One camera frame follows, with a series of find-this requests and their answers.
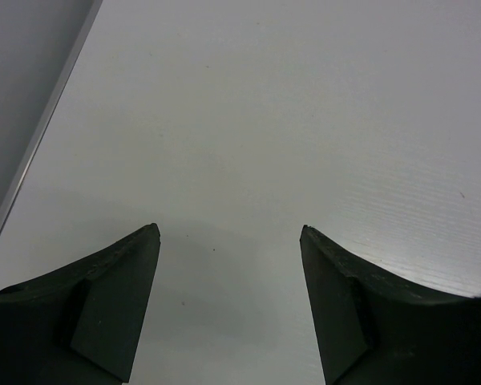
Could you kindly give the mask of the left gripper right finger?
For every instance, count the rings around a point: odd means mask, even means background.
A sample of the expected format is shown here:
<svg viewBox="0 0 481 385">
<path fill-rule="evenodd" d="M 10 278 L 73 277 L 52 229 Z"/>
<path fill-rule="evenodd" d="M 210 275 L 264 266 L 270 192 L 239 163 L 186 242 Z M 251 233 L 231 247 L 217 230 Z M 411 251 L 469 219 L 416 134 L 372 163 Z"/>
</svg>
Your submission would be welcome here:
<svg viewBox="0 0 481 385">
<path fill-rule="evenodd" d="M 300 247 L 328 384 L 481 384 L 481 295 L 406 280 L 310 226 Z"/>
</svg>

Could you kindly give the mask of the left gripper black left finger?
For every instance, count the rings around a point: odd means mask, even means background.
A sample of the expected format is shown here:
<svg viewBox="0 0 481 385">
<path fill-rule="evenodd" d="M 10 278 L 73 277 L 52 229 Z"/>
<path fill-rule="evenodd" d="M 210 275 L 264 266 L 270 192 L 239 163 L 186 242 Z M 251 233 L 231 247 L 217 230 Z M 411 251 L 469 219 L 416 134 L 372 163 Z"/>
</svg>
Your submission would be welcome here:
<svg viewBox="0 0 481 385">
<path fill-rule="evenodd" d="M 125 384 L 160 252 L 157 224 L 0 290 L 0 384 Z"/>
</svg>

